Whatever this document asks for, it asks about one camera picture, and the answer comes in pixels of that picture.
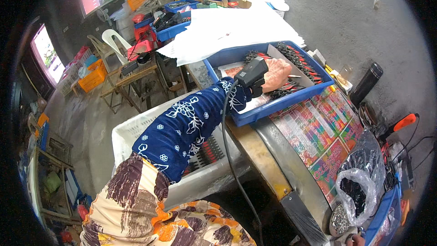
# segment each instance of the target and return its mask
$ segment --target orange crate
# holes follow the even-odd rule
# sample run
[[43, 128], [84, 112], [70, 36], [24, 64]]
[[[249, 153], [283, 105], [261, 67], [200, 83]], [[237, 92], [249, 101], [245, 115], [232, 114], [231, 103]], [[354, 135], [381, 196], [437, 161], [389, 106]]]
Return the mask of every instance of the orange crate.
[[138, 9], [142, 6], [145, 0], [127, 0], [129, 7], [131, 7], [132, 11]]
[[79, 80], [80, 87], [82, 87], [82, 89], [86, 93], [103, 83], [106, 74], [108, 74], [102, 59], [99, 59], [96, 62], [92, 63], [88, 67], [88, 70], [93, 72], [85, 76], [83, 79]]

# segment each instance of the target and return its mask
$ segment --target blue crate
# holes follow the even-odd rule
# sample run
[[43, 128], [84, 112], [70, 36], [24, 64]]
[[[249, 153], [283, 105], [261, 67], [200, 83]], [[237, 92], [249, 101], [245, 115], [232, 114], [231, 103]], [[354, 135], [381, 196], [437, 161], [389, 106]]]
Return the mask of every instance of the blue crate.
[[139, 28], [142, 28], [142, 27], [144, 27], [144, 26], [146, 26], [146, 25], [149, 25], [149, 24], [152, 23], [153, 21], [154, 21], [154, 18], [153, 18], [153, 16], [152, 16], [152, 17], [150, 17], [149, 19], [142, 20], [140, 23], [134, 24], [134, 27], [135, 27], [135, 29], [139, 29]]
[[[180, 13], [180, 15], [182, 17], [190, 17], [191, 16], [191, 12], [183, 12]], [[184, 30], [186, 30], [186, 26], [190, 25], [191, 21], [188, 22], [184, 22], [181, 24], [178, 24], [176, 26], [167, 28], [165, 30], [161, 30], [160, 32], [156, 32], [156, 28], [150, 23], [150, 25], [152, 26], [152, 30], [155, 32], [156, 37], [158, 38], [159, 41], [164, 42], [166, 40], [169, 40], [170, 38], [175, 37], [178, 33], [182, 33]]]
[[88, 57], [85, 60], [84, 65], [85, 65], [85, 67], [88, 68], [92, 63], [94, 63], [96, 61], [97, 61], [97, 57], [94, 54], [92, 54], [92, 55], [90, 55], [90, 57]]
[[[262, 117], [268, 116], [276, 111], [294, 105], [298, 102], [311, 98], [315, 95], [318, 95], [323, 92], [323, 90], [334, 84], [334, 80], [331, 76], [325, 71], [323, 67], [321, 67], [313, 58], [311, 58], [303, 49], [301, 49], [298, 45], [293, 43], [292, 41], [283, 41], [289, 46], [292, 46], [294, 49], [298, 50], [300, 54], [303, 55], [304, 59], [308, 64], [313, 66], [316, 72], [318, 72], [321, 77], [324, 79], [324, 83], [319, 85], [313, 85], [309, 88], [299, 90], [295, 93], [288, 94], [284, 97], [276, 99], [274, 101], [270, 101], [265, 105], [249, 110], [248, 112], [244, 112], [243, 114], [232, 113], [232, 118], [234, 119], [235, 124], [239, 127], [247, 123], [255, 122]], [[236, 46], [232, 48], [223, 49], [219, 52], [216, 52], [212, 56], [203, 60], [206, 68], [208, 69], [208, 74], [216, 83], [219, 78], [214, 72], [213, 68], [217, 68], [219, 66], [223, 66], [226, 64], [236, 63], [243, 61], [244, 56], [248, 51], [260, 51], [267, 52], [267, 48], [269, 44], [275, 46], [277, 42], [270, 42], [264, 44], [255, 44], [249, 46]]]
[[[176, 2], [189, 2], [190, 4], [183, 5], [183, 6], [177, 7], [177, 8], [170, 8], [168, 6], [168, 5], [176, 3]], [[170, 3], [164, 4], [164, 7], [165, 7], [165, 9], [168, 12], [176, 13], [177, 11], [182, 10], [183, 8], [186, 8], [187, 6], [190, 6], [192, 9], [195, 9], [195, 8], [197, 8], [197, 6], [196, 6], [197, 3], [200, 3], [200, 2], [199, 1], [195, 1], [195, 0], [178, 0], [178, 1], [173, 1], [173, 2], [170, 2]]]
[[392, 224], [396, 224], [396, 226], [393, 228], [392, 232], [390, 232], [384, 238], [381, 239], [379, 245], [385, 246], [390, 243], [391, 239], [396, 233], [396, 229], [399, 227], [399, 223], [401, 220], [402, 211], [401, 211], [400, 197], [401, 196], [399, 192], [399, 184], [397, 184], [392, 190], [384, 194], [384, 197], [380, 201], [378, 210], [376, 211], [372, 222], [369, 224], [369, 227], [366, 230], [365, 246], [368, 246], [372, 243], [373, 239], [375, 238], [376, 234], [378, 233], [379, 229], [384, 223], [385, 218], [387, 217], [390, 211], [390, 207], [393, 207], [394, 208], [393, 215], [397, 221], [393, 222]]

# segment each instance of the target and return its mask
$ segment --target cardboard box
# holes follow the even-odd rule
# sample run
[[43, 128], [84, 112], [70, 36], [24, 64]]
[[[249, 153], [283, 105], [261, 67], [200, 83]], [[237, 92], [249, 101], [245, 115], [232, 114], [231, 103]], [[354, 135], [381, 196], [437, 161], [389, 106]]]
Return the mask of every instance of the cardboard box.
[[217, 3], [217, 6], [221, 6], [221, 7], [224, 7], [224, 8], [228, 7], [228, 1], [227, 0], [225, 0], [225, 1], [209, 0], [209, 1]]
[[240, 8], [250, 8], [252, 6], [252, 2], [250, 0], [238, 0], [238, 6]]

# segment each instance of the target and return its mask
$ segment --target power cord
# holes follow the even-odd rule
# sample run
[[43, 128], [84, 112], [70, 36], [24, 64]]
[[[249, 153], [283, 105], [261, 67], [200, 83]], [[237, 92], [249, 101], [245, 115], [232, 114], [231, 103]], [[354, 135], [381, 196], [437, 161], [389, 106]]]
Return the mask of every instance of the power cord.
[[226, 151], [226, 156], [228, 157], [228, 162], [229, 162], [229, 166], [231, 168], [231, 172], [232, 175], [234, 176], [235, 180], [237, 181], [238, 187], [241, 190], [241, 193], [243, 194], [246, 202], [248, 203], [248, 205], [250, 206], [250, 209], [252, 210], [252, 212], [255, 215], [255, 219], [257, 220], [258, 223], [258, 229], [259, 229], [259, 242], [261, 244], [261, 246], [264, 246], [263, 243], [263, 231], [262, 231], [262, 226], [261, 226], [261, 221], [259, 219], [259, 216], [257, 214], [257, 211], [255, 210], [254, 205], [252, 204], [252, 202], [250, 201], [248, 195], [246, 194], [246, 192], [244, 191], [243, 186], [241, 185], [240, 181], [238, 180], [238, 176], [235, 173], [234, 167], [232, 166], [232, 162], [231, 162], [231, 156], [229, 154], [229, 146], [228, 146], [228, 141], [226, 139], [226, 106], [228, 105], [228, 100], [229, 100], [229, 96], [231, 95], [232, 90], [235, 88], [235, 86], [238, 84], [238, 79], [236, 79], [234, 81], [234, 83], [232, 84], [232, 86], [230, 87], [228, 93], [226, 94], [226, 98], [225, 98], [225, 105], [223, 106], [223, 116], [221, 118], [221, 131], [223, 133], [223, 141], [225, 143], [225, 151]]
[[412, 135], [411, 135], [410, 140], [407, 142], [406, 145], [404, 145], [404, 148], [402, 148], [401, 151], [399, 151], [399, 153], [398, 153], [398, 154], [393, 158], [392, 161], [395, 161], [395, 159], [396, 159], [396, 158], [397, 158], [397, 157], [402, 153], [402, 151], [404, 151], [405, 149], [407, 149], [407, 145], [411, 142], [412, 137], [414, 137], [414, 134], [416, 133], [417, 127], [419, 126], [419, 122], [420, 122], [420, 116], [417, 115], [417, 117], [418, 117], [419, 119], [418, 119], [418, 121], [417, 121], [416, 128], [414, 129], [414, 131], [413, 131], [413, 133], [412, 133]]

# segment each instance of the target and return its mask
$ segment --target person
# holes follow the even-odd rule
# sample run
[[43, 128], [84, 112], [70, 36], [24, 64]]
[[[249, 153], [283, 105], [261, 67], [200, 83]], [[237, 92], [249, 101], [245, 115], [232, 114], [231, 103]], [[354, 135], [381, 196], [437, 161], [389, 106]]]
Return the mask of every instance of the person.
[[[263, 92], [287, 82], [291, 66], [266, 60]], [[80, 234], [82, 245], [255, 245], [222, 207], [205, 200], [164, 212], [169, 184], [177, 183], [202, 143], [221, 122], [233, 79], [225, 77], [172, 105], [138, 137], [131, 156], [91, 204]], [[249, 88], [231, 90], [226, 112], [251, 101]]]

